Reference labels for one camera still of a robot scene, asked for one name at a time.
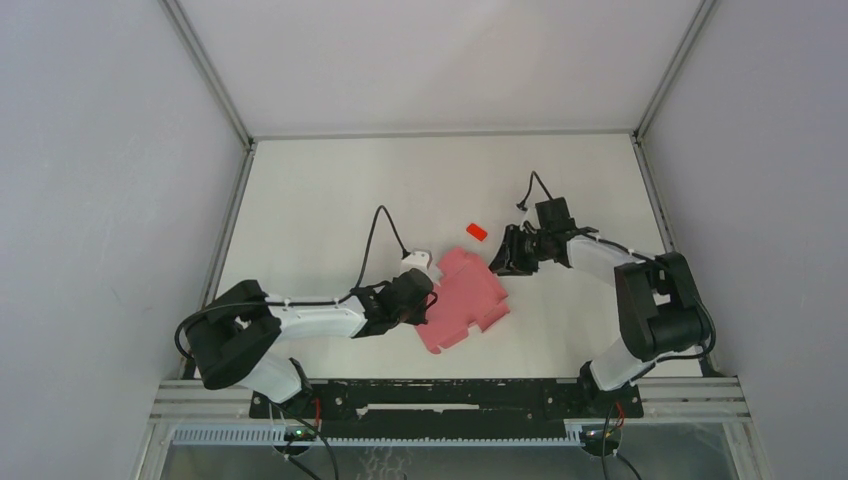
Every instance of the gray wall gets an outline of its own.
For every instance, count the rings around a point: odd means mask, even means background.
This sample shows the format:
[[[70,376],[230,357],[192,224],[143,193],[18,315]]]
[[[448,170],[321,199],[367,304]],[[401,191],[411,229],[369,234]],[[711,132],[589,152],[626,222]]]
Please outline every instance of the gray wall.
[[[126,478],[240,147],[156,1],[0,22],[0,478]]]
[[[848,2],[724,1],[648,154],[778,479],[848,456]]]

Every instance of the white wall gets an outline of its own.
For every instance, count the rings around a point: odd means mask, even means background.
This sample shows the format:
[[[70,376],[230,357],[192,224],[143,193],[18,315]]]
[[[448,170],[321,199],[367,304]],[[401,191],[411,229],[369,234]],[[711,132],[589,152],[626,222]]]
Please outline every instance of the white wall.
[[[632,129],[698,0],[184,0],[256,136]]]
[[[126,478],[240,146],[154,0],[0,22],[0,478]]]
[[[848,470],[846,24],[841,0],[722,2],[648,139],[778,479]]]

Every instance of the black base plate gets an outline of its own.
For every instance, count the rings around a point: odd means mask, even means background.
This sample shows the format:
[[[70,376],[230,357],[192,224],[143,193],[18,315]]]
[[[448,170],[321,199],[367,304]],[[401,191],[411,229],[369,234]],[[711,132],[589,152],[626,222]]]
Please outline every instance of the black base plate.
[[[609,403],[589,405],[575,381],[562,379],[312,380],[311,383],[321,405],[322,432],[328,437],[558,438],[563,435],[564,419],[603,418],[609,409]],[[644,415],[638,388],[627,387],[619,393],[615,398],[628,418]],[[380,407],[404,404],[421,407]],[[451,409],[451,405],[474,407]],[[270,411],[274,418],[280,418],[279,410]],[[254,393],[250,418],[268,418],[268,412],[268,399]],[[291,413],[311,419],[315,417],[315,405]]]

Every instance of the black cable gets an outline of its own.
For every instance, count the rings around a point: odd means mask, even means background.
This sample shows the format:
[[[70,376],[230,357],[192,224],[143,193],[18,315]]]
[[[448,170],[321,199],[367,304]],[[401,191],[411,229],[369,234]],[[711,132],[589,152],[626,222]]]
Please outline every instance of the black cable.
[[[268,415],[270,415],[270,416],[271,416],[271,427],[273,428],[273,427],[274,427],[274,418],[273,418],[273,415],[274,415],[274,414],[273,414],[273,413],[271,413],[271,407],[270,407],[271,402],[268,402],[268,405],[269,405],[269,407],[268,407]],[[291,440],[289,440],[288,442],[286,442],[286,444],[285,444],[285,445],[283,445],[282,447],[277,446],[277,445],[272,445],[272,446],[274,447],[274,450],[275,450],[275,451],[277,451],[277,452],[279,452],[279,453],[282,453],[283,455],[290,455],[290,454],[288,453],[288,451],[289,451],[289,448],[291,448],[291,446],[292,446],[292,444],[294,443],[294,441],[295,441],[295,440],[296,440],[296,438],[295,438],[295,437],[292,437],[292,438],[291,438]]]
[[[629,468],[630,471],[633,472],[633,475],[636,475],[637,480],[642,480],[642,476],[639,475],[639,472],[636,471],[636,467],[634,467],[632,463],[630,463],[626,458],[621,456],[621,454],[618,452],[615,453],[615,456],[618,457],[619,460],[621,460],[621,463],[627,465],[627,468]]]
[[[526,203],[527,203],[527,199],[528,199],[528,198],[530,198],[530,192],[532,192],[532,191],[533,191],[533,179],[534,179],[534,178],[535,178],[535,179],[536,179],[536,181],[539,183],[539,186],[540,186],[540,187],[542,187],[542,190],[544,190],[544,191],[545,191],[545,195],[547,195],[547,196],[548,196],[548,200],[553,200],[553,199],[554,199],[554,197],[552,197],[552,196],[551,196],[551,192],[549,192],[549,191],[548,191],[548,187],[546,187],[546,186],[545,186],[545,184],[544,184],[544,183],[542,183],[542,179],[541,179],[541,178],[539,178],[539,174],[538,174],[538,173],[536,173],[536,171],[535,171],[535,170],[533,170],[532,172],[530,172],[530,185],[528,185],[528,186],[527,186],[527,193],[524,195],[524,198],[522,198],[522,199],[521,199],[521,201],[520,201],[520,202],[518,202],[518,203],[515,205],[515,206],[516,206],[516,207],[518,207],[518,208],[519,208],[519,210],[521,210],[522,212],[526,212],[526,211],[527,211]]]
[[[295,467],[299,468],[303,473],[309,475],[314,480],[321,480],[321,477],[316,475],[315,472],[313,472],[312,470],[309,469],[309,467],[300,463],[296,458],[294,458],[292,456],[288,456],[288,457],[286,457],[286,460],[289,463],[291,463],[292,465],[294,465]]]
[[[430,309],[430,307],[432,307],[433,305],[435,305],[435,304],[436,304],[436,302],[438,302],[438,301],[439,301],[439,294],[438,294],[438,293],[436,293],[436,292],[430,292],[430,295],[432,295],[432,296],[433,296],[433,300],[432,300],[432,301],[430,301],[430,303],[428,303],[426,307],[424,307],[424,311],[425,311],[425,312],[426,312],[427,310],[429,310],[429,309]]]
[[[607,429],[609,428],[609,421],[612,418],[612,412],[614,410],[615,403],[612,403],[609,412],[607,412],[607,418],[604,420],[604,429],[601,430],[601,468],[604,469],[605,480],[609,480],[609,473],[607,472]]]
[[[640,378],[644,377],[645,375],[647,375],[647,374],[651,373],[651,370],[653,370],[653,369],[654,369],[654,368],[656,368],[656,367],[657,367],[656,362],[651,363],[650,365],[648,365],[648,368],[646,368],[646,369],[642,370],[641,372],[637,373],[637,374],[636,374],[636,376],[635,376],[635,377],[633,377],[633,378],[631,378],[631,379],[630,379],[627,383],[633,383],[633,382],[635,382],[636,380],[639,380]]]
[[[338,301],[335,300],[325,300],[325,301],[316,301],[316,302],[240,302],[240,303],[228,303],[225,305],[214,305],[211,307],[206,307],[200,311],[197,311],[191,315],[189,315],[185,320],[180,322],[177,326],[176,331],[174,331],[174,345],[177,347],[177,351],[180,352],[180,355],[185,357],[187,360],[192,360],[194,357],[191,356],[185,348],[183,348],[182,343],[180,342],[180,332],[188,331],[194,326],[194,323],[200,321],[204,315],[207,313],[218,310],[221,308],[230,308],[230,307],[325,307],[325,306],[333,306],[339,303],[343,303],[349,300],[353,293],[352,291],[358,289],[360,285],[362,285],[362,279],[365,276],[365,267],[368,265],[368,254],[371,251],[371,241],[374,238],[374,230],[377,227],[377,218],[380,216],[380,212],[384,212],[386,214],[386,218],[389,219],[389,224],[392,226],[392,232],[395,234],[395,238],[398,241],[398,245],[400,245],[401,249],[401,258],[406,258],[409,256],[409,250],[403,245],[403,241],[400,239],[400,235],[397,233],[397,227],[395,227],[395,222],[392,220],[392,215],[389,213],[389,210],[386,209],[385,205],[380,205],[377,207],[377,210],[374,212],[374,218],[371,220],[371,230],[368,232],[368,240],[365,243],[365,256],[362,258],[362,267],[359,269],[359,278],[356,279],[356,284],[351,289],[351,292],[348,292],[347,295],[341,297]]]
[[[395,221],[392,220],[392,215],[386,209],[385,205],[380,205],[377,207],[377,211],[374,212],[374,219],[371,220],[371,231],[368,232],[368,241],[365,243],[365,256],[362,258],[362,268],[359,269],[359,278],[356,279],[356,284],[353,288],[359,288],[362,285],[362,278],[365,276],[365,265],[368,264],[368,254],[371,252],[371,240],[374,238],[374,229],[377,227],[377,218],[380,216],[380,212],[384,212],[386,214],[386,218],[389,219],[389,224],[392,226],[392,232],[395,234],[395,238],[398,241],[398,245],[400,245],[402,258],[406,258],[409,256],[409,250],[403,246],[403,241],[400,239],[400,235],[397,233],[397,228],[395,227]]]
[[[271,402],[270,400],[269,400],[269,403],[271,405],[273,405],[274,408],[276,408],[277,410],[280,411],[280,416],[282,416],[283,419],[291,418],[292,420],[296,421],[297,423],[303,425],[304,427],[306,427],[307,430],[312,432],[312,434],[315,435],[316,438],[318,438],[319,440],[321,440],[321,442],[324,443],[324,446],[327,447],[327,453],[330,455],[330,461],[333,462],[333,476],[336,480],[339,480],[339,464],[336,461],[336,454],[335,454],[335,452],[333,452],[333,448],[330,446],[330,443],[327,442],[326,438],[324,438],[324,435],[322,435],[320,432],[318,432],[318,429],[313,427],[306,420],[290,414],[289,412],[283,410],[283,407],[277,405],[274,402]]]

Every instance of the glass panel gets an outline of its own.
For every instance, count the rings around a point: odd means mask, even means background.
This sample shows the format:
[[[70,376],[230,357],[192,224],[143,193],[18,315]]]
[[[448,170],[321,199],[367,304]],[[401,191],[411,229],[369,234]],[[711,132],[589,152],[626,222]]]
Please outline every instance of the glass panel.
[[[342,479],[602,480],[600,459],[576,447],[338,447]],[[628,425],[621,453],[643,478],[736,480],[721,425]],[[333,478],[323,447],[298,457],[325,480]],[[635,478],[607,457],[610,478]],[[163,479],[307,478],[268,447],[172,446]]]

